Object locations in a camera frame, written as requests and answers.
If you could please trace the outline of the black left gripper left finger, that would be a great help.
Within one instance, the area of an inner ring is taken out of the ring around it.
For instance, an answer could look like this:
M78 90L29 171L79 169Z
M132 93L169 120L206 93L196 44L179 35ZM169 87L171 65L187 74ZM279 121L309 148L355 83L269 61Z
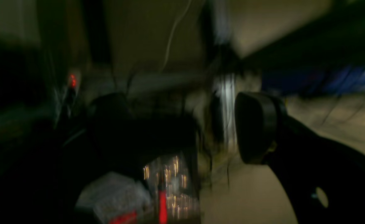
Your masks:
M95 99L83 112L61 122L61 182L84 187L107 172L143 182L143 167L154 155L147 127L136 119L123 94Z

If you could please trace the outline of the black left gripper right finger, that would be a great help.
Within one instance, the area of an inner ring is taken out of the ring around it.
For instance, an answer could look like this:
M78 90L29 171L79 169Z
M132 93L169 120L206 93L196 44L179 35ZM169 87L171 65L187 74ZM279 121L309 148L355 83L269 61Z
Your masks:
M235 126L245 164L268 165L299 224L365 224L365 155L319 136L259 92L235 98Z

